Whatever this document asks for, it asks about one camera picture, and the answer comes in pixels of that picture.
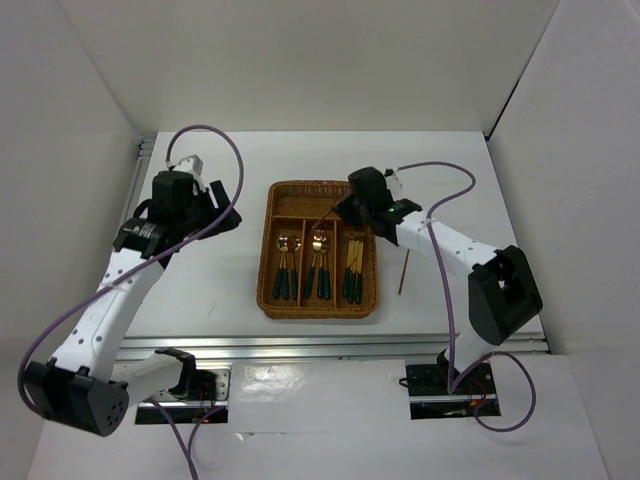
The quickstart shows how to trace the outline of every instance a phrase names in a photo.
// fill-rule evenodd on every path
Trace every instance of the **spoon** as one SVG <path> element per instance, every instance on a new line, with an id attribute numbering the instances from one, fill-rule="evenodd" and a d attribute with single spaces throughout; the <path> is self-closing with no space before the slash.
<path id="1" fill-rule="evenodd" d="M 287 239 L 287 249 L 291 253 L 291 293 L 294 300 L 298 299 L 298 270 L 296 268 L 296 256 L 298 250 L 300 250 L 300 244 L 302 241 L 299 238 L 289 237 Z"/>
<path id="2" fill-rule="evenodd" d="M 309 276 L 307 277 L 307 284 L 304 288 L 305 297 L 310 297 L 311 290 L 313 289 L 313 277 L 315 277 L 316 274 L 316 261 L 318 259 L 318 253 L 322 251 L 322 236 L 314 235 L 311 246 L 313 247 L 313 251 L 315 253 L 313 254 L 313 262 L 311 263 L 311 269 L 309 270 Z"/>
<path id="3" fill-rule="evenodd" d="M 324 298 L 331 300 L 331 276 L 329 275 L 329 259 L 327 258 L 327 252 L 329 251 L 329 244 L 327 243 L 327 237 L 322 238 L 322 257 L 324 258 L 324 268 L 322 275 L 318 274 L 318 280 L 322 282 L 324 290 Z"/>
<path id="4" fill-rule="evenodd" d="M 287 275 L 287 259 L 286 253 L 289 250 L 287 247 L 287 236 L 280 235 L 276 240 L 276 247 L 280 250 L 280 265 L 278 266 L 278 274 L 276 275 L 276 283 L 273 288 L 273 298 L 278 298 L 280 296 L 280 291 L 282 290 L 282 284 L 284 283 L 284 295 L 282 298 L 285 300 L 289 299 L 289 278 Z"/>

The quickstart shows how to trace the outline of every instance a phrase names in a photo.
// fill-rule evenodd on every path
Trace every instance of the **white panel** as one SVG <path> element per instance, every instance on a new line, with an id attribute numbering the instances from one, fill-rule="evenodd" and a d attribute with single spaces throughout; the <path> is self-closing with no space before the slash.
<path id="1" fill-rule="evenodd" d="M 343 410 L 347 399 L 360 398 L 354 389 L 355 379 L 333 376 L 331 369 L 324 370 L 327 377 L 323 379 L 314 368 L 313 376 L 303 375 L 303 379 L 322 384 L 333 376 L 334 388 L 326 395 L 299 398 L 305 403 L 299 403 L 294 413 L 306 410 L 308 415 L 321 418 L 344 418 L 353 413 L 360 419 L 356 426 L 350 422 L 351 428 L 336 428 L 328 422 L 325 427 L 306 430 L 307 418 L 297 431 L 285 432 L 241 430 L 233 418 L 226 425 L 204 425 L 193 455 L 200 478 L 605 480 L 607 474 L 566 358 L 544 355 L 522 357 L 522 361 L 538 386 L 538 409 L 531 423 L 516 433 L 489 433 L 471 418 L 411 421 L 406 390 L 397 384 L 397 368 L 390 368 L 389 362 L 380 362 L 380 387 L 370 386 L 367 391 L 391 398 L 395 396 L 393 388 L 401 389 L 407 402 L 393 407 L 372 398 L 372 405 L 361 406 L 368 412 L 369 423 L 355 411 L 358 407 Z M 503 417 L 486 421 L 507 426 L 526 412 L 529 392 L 522 373 L 511 362 L 496 359 L 493 368 Z M 230 402 L 233 412 L 233 396 Z M 274 406 L 256 408 L 267 415 Z M 397 420 L 398 409 L 402 420 Z M 48 423 L 30 480 L 189 478 L 169 427 L 134 425 L 134 417 L 135 409 L 129 409 L 121 427 L 108 438 Z M 384 419 L 392 422 L 382 426 Z M 193 427 L 178 428 L 188 438 Z"/>
<path id="2" fill-rule="evenodd" d="M 613 479 L 640 469 L 639 133 L 640 17 L 563 0 L 490 149 Z"/>
<path id="3" fill-rule="evenodd" d="M 254 433 L 394 427 L 409 414 L 407 390 L 398 388 L 403 377 L 404 360 L 235 363 L 229 424 Z"/>
<path id="4" fill-rule="evenodd" d="M 97 285 L 135 140 L 54 2 L 3 3 L 0 65 L 0 465 L 21 479 L 42 420 L 18 399 L 18 362 Z"/>
<path id="5" fill-rule="evenodd" d="M 142 130 L 485 130 L 557 0 L 59 0 Z"/>

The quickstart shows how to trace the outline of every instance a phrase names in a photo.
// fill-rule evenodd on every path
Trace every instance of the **white table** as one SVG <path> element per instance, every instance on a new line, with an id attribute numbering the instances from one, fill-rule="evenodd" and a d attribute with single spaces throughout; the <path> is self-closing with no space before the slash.
<path id="1" fill-rule="evenodd" d="M 158 135 L 140 200 L 164 167 L 172 133 Z M 437 217 L 470 237 L 496 246 L 515 238 L 489 152 L 480 132 L 233 132 L 246 168 L 237 205 L 240 228 L 196 242 L 175 255 L 140 308 L 128 338 L 446 335 L 446 312 L 436 267 L 418 255 L 402 296 L 397 295 L 405 251 L 378 239 L 376 312 L 362 320 L 271 320 L 256 304 L 258 265 L 269 187 L 281 180 L 341 179 L 364 167 L 446 160 L 471 170 L 477 187 Z M 211 133 L 188 133 L 174 159 L 198 154 L 207 182 L 222 179 L 232 196 L 237 165 L 228 145 Z M 404 195 L 427 208 L 467 185 L 465 175 L 443 167 L 404 172 Z M 467 321 L 466 283 L 451 281 L 458 330 Z M 514 338 L 543 338 L 536 318 Z"/>
<path id="2" fill-rule="evenodd" d="M 198 432 L 200 478 L 605 480 L 567 359 L 521 359 L 538 388 L 538 408 L 511 434 L 486 432 L 471 418 L 411 421 L 397 383 L 402 361 L 236 365 L 229 423 Z M 527 385 L 510 362 L 492 364 L 503 417 L 486 421 L 513 424 L 527 410 Z M 45 423 L 29 479 L 187 480 L 169 428 L 134 425 L 134 417 L 129 409 L 106 439 Z M 179 426 L 185 438 L 191 428 Z"/>

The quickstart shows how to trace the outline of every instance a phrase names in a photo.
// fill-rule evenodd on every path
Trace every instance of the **white floor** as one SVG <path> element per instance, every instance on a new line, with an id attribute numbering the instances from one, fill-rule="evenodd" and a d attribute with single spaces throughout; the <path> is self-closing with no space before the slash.
<path id="1" fill-rule="evenodd" d="M 172 133 L 158 136 L 140 199 L 164 168 Z M 405 251 L 378 239 L 380 303 L 362 320 L 271 320 L 256 304 L 258 264 L 271 184 L 292 179 L 340 179 L 365 166 L 380 169 L 446 160 L 470 169 L 478 184 L 466 197 L 437 212 L 464 234 L 497 247 L 515 243 L 491 158 L 480 132 L 237 132 L 246 180 L 240 228 L 196 242 L 175 255 L 140 308 L 128 337 L 321 336 L 446 334 L 440 277 L 434 265 L 412 256 L 404 293 L 397 295 Z M 226 143 L 210 133 L 181 138 L 174 157 L 198 154 L 206 181 L 222 179 L 231 197 L 237 166 Z M 467 185 L 460 172 L 428 167 L 402 173 L 404 195 L 426 209 Z M 466 281 L 451 281 L 458 330 L 467 318 Z M 518 336 L 543 336 L 536 318 Z"/>

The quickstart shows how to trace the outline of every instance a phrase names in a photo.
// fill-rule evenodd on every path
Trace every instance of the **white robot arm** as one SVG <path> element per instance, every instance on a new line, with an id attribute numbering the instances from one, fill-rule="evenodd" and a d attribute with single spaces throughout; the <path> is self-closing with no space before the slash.
<path id="1" fill-rule="evenodd" d="M 470 327 L 455 342 L 455 373 L 492 352 L 542 309 L 527 259 L 519 248 L 498 249 L 472 240 L 437 220 L 416 203 L 394 200 L 385 176 L 369 167 L 349 175 L 351 193 L 334 208 L 347 223 L 369 226 L 376 235 L 436 262 L 427 222 L 438 241 L 445 267 L 466 281 Z M 438 357 L 448 368 L 449 349 Z"/>
<path id="2" fill-rule="evenodd" d="M 210 225 L 229 206 L 222 183 L 205 187 L 201 172 L 202 161 L 193 155 L 154 178 L 151 199 L 142 202 L 134 216 L 120 227 L 99 289 Z M 232 230 L 241 221 L 231 210 L 207 237 Z M 87 307 L 71 334 L 45 364 L 32 361 L 28 365 L 26 388 L 46 418 L 107 436 L 118 427 L 129 405 L 160 390 L 169 390 L 176 396 L 188 393 L 196 371 L 195 358 L 175 349 L 156 350 L 147 360 L 112 378 L 120 344 L 170 258 L 169 255 L 118 282 Z"/>

